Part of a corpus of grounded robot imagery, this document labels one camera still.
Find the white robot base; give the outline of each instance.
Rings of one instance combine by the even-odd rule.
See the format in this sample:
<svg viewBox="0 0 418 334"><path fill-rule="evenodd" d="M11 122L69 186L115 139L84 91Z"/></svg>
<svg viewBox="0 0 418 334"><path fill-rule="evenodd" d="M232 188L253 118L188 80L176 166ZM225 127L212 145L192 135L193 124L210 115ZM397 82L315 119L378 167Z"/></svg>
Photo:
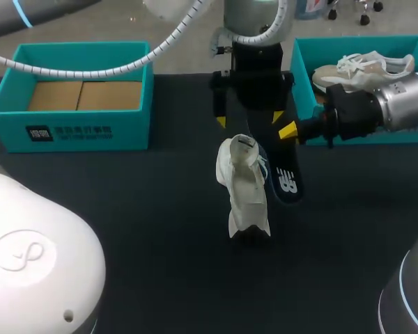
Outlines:
<svg viewBox="0 0 418 334"><path fill-rule="evenodd" d="M104 283L85 221L0 174L0 334L90 334Z"/></svg>

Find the shoelace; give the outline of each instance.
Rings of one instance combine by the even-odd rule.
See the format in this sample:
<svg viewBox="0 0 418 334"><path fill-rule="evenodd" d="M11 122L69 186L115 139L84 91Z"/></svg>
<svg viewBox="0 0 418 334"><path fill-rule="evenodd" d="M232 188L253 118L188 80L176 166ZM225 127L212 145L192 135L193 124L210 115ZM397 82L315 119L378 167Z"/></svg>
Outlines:
<svg viewBox="0 0 418 334"><path fill-rule="evenodd" d="M362 58L358 61L356 57L361 56L360 54L351 54L349 56L344 56L340 61L337 62L337 72L347 73L348 78L351 79L351 74L357 70L365 70L365 67L377 63L376 61L367 61L362 62Z"/></svg>
<svg viewBox="0 0 418 334"><path fill-rule="evenodd" d="M266 159L263 158L261 155L258 156L258 164L262 166L263 170L265 171L265 180L268 178L268 169L266 168Z"/></svg>

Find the metal cylinder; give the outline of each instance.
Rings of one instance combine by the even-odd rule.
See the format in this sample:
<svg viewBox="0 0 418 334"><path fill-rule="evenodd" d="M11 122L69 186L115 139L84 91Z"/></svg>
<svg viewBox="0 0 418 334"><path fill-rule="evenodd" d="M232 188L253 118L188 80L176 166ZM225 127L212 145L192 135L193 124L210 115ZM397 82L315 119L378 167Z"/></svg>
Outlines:
<svg viewBox="0 0 418 334"><path fill-rule="evenodd" d="M418 127L418 73L374 90L388 131Z"/></svg>
<svg viewBox="0 0 418 334"><path fill-rule="evenodd" d="M380 296L382 334L418 334L418 242Z"/></svg>
<svg viewBox="0 0 418 334"><path fill-rule="evenodd" d="M99 0L0 0L0 36L73 13Z"/></svg>
<svg viewBox="0 0 418 334"><path fill-rule="evenodd" d="M278 9L278 0L225 0L224 26L234 33L256 36L266 31L273 23ZM263 45L283 41L291 30L296 0L287 0L285 20L282 27Z"/></svg>

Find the teal box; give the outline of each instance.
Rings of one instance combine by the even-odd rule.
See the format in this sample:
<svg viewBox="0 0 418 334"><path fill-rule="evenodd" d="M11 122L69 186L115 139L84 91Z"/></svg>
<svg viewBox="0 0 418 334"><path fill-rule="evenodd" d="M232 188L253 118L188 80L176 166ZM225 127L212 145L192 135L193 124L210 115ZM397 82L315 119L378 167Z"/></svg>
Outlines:
<svg viewBox="0 0 418 334"><path fill-rule="evenodd" d="M297 114L304 120L323 110L318 104L311 87L311 75L314 70L323 65L336 65L343 56L350 54L367 54L377 51L390 58L403 58L412 54L415 58L415 71L418 72L418 35L388 35L388 36L347 36L337 38L296 38L291 72L294 74L295 85L293 97ZM341 144L395 144L418 143L418 129L404 132L378 132L365 138L355 138L349 141L334 139ZM312 145L324 145L323 138L308 141Z"/></svg>
<svg viewBox="0 0 418 334"><path fill-rule="evenodd" d="M56 70L93 71L131 63L149 51L147 42L26 44L17 48L14 60ZM38 81L58 80L64 79L7 69L0 85L0 139L9 152L145 150L148 147L153 98L151 64L105 79L141 81L138 110L26 111Z"/></svg>

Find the cardboard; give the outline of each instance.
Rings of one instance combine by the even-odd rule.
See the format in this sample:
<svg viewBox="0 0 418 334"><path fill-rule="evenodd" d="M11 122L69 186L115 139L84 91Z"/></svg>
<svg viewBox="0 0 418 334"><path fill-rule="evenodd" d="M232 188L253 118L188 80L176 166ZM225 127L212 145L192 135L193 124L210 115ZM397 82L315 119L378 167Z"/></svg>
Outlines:
<svg viewBox="0 0 418 334"><path fill-rule="evenodd" d="M28 111L137 110L141 94L138 81L42 81Z"/></svg>
<svg viewBox="0 0 418 334"><path fill-rule="evenodd" d="M138 81L84 82L77 110L137 110L141 94Z"/></svg>
<svg viewBox="0 0 418 334"><path fill-rule="evenodd" d="M28 111L74 111L82 81L41 81L36 84Z"/></svg>

